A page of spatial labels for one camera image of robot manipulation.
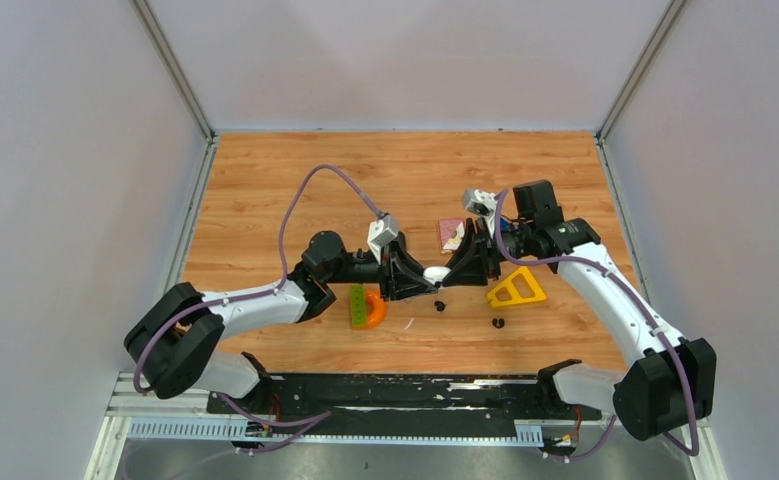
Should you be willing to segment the white earbud charging case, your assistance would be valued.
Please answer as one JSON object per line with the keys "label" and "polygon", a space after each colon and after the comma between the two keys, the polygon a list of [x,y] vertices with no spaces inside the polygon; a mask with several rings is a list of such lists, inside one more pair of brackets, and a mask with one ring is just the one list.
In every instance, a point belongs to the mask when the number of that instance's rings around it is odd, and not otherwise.
{"label": "white earbud charging case", "polygon": [[445,266],[430,266],[423,270],[422,276],[429,283],[436,285],[441,284],[450,272],[451,269]]}

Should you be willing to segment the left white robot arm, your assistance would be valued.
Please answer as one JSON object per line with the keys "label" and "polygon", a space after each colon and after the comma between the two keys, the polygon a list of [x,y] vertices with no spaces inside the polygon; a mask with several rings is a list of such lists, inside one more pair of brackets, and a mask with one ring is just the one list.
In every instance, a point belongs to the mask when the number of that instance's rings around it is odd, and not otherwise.
{"label": "left white robot arm", "polygon": [[300,262],[282,280],[233,292],[173,285],[130,330],[124,347],[135,362],[140,393],[171,399],[189,389],[227,395],[248,413],[263,411],[271,386],[250,354],[217,349],[235,335],[320,316],[336,299],[332,283],[376,284],[386,301],[437,292],[444,266],[423,267],[394,239],[377,252],[349,252],[333,231],[315,234]]}

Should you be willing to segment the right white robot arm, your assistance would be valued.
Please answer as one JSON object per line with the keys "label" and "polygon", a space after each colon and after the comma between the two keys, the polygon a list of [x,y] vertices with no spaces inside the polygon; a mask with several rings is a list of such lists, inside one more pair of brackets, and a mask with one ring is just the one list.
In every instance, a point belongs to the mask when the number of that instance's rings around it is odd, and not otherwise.
{"label": "right white robot arm", "polygon": [[586,406],[614,415],[638,440],[659,435],[694,456],[698,422],[712,412],[717,356],[710,343],[687,339],[622,275],[599,235],[583,219],[567,220],[547,180],[512,190],[517,218],[502,225],[506,195],[469,189],[465,209],[477,215],[444,267],[424,277],[437,287],[485,285],[510,262],[546,265],[570,285],[617,345],[624,373],[567,360],[539,371],[536,403],[549,417]]}

